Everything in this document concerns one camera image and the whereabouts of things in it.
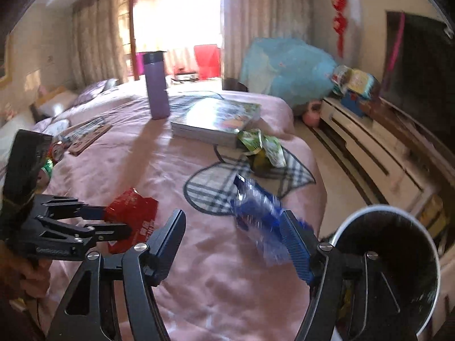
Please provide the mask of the left hand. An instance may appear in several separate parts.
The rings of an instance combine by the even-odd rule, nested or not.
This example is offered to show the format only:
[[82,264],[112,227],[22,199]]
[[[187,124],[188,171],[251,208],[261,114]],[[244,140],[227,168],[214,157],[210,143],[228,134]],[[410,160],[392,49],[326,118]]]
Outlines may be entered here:
[[1,298],[13,300],[25,294],[44,298],[50,286],[51,264],[52,260],[40,259],[34,266],[1,241]]

